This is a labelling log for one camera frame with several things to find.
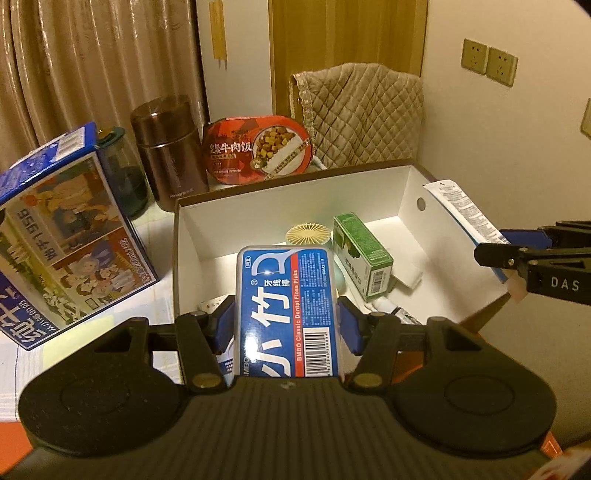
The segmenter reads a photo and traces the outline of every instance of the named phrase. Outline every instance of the barcode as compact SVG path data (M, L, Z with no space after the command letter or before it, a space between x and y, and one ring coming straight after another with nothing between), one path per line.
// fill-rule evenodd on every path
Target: barcode
M382 280L384 279L384 270L377 270L374 272L374 282L369 289L369 294L372 295L380 291Z
M53 161L59 161L84 147L84 131L85 128L81 127L62 138L57 144L57 152Z
M329 377L332 375L332 351L328 327L307 327L304 333L304 375Z

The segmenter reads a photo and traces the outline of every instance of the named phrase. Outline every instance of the anime illustration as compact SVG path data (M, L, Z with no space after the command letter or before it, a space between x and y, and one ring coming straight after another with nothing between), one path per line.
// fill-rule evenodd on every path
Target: anime illustration
M20 201L39 214L66 255L122 226L119 211L92 160L50 177Z
M96 310L150 281L136 272L122 242L128 242L123 228L55 263L68 295Z
M90 309L80 308L66 294L32 249L5 210L0 210L0 270L59 328L87 315Z

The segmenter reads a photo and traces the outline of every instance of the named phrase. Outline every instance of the yellow sticky note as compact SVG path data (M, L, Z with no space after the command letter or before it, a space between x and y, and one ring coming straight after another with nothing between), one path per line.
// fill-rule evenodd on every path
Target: yellow sticky note
M67 332L59 334L43 345L43 370L61 362L92 340L111 330L115 326L115 317L104 315L89 319L76 325Z

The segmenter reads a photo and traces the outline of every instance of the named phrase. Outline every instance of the white wall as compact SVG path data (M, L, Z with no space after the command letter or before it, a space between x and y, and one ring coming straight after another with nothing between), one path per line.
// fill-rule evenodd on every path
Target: white wall
M460 67L464 38L519 57L513 88ZM591 19L571 0L430 0L421 162L499 228L591 219ZM591 432L591 307L529 295L484 328L554 389L553 432Z

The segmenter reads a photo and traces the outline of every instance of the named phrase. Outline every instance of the beige curtain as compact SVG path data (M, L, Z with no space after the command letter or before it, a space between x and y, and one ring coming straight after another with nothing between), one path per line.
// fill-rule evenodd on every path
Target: beige curtain
M0 170L91 120L134 145L131 111L173 93L203 128L192 0L0 2Z

